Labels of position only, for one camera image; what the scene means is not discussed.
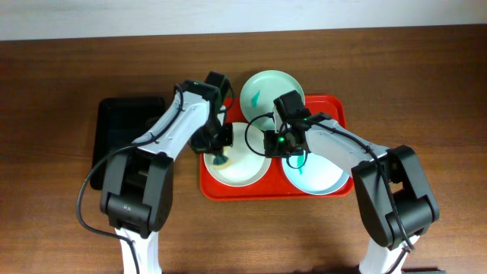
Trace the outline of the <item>green yellow sponge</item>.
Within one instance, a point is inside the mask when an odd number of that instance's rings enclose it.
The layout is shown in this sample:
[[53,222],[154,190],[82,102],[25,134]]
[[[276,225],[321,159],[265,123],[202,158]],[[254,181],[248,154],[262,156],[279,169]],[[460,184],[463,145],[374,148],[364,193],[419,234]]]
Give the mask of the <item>green yellow sponge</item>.
[[231,159],[225,154],[215,155],[212,161],[212,165],[215,170],[224,170],[225,168],[230,167],[231,164]]

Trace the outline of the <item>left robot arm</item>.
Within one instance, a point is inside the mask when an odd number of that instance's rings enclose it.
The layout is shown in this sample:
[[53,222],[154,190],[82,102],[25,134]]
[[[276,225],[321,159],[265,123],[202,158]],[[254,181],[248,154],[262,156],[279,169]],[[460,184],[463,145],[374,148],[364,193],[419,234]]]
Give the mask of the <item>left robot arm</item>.
[[185,146],[196,154],[221,156],[233,142],[224,121],[232,90],[225,75],[174,87],[167,111],[145,133],[104,157],[100,210],[121,243],[125,273],[160,273],[158,232],[173,202],[173,166]]

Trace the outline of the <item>mint green plate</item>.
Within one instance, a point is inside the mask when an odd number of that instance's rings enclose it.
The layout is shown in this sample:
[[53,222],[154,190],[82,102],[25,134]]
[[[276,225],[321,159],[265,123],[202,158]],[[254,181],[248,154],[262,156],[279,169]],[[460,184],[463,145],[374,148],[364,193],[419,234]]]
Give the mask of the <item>mint green plate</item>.
[[301,101],[305,103],[303,88],[291,75],[277,70],[256,73],[242,87],[241,111],[249,122],[255,116],[272,112],[275,106],[274,99],[290,91],[297,91],[301,96]]

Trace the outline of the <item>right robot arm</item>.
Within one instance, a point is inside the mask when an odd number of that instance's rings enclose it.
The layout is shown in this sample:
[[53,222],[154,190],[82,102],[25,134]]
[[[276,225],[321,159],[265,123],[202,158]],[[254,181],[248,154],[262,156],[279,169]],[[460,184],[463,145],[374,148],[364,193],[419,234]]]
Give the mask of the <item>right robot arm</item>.
[[359,273],[400,273],[417,240],[439,218],[438,202],[415,151],[388,148],[312,114],[297,91],[273,101],[275,128],[264,134],[265,156],[319,155],[352,177],[362,223],[370,236]]

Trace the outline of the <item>white plate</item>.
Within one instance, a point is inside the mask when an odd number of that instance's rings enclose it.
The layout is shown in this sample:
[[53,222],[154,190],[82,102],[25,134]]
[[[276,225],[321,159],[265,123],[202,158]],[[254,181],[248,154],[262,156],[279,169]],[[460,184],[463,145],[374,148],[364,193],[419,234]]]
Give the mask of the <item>white plate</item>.
[[203,161],[207,171],[219,183],[226,186],[249,186],[261,179],[270,167],[272,160],[253,153],[245,142],[247,123],[232,123],[233,144],[224,148],[228,160],[223,165],[213,163],[215,156],[204,154]]

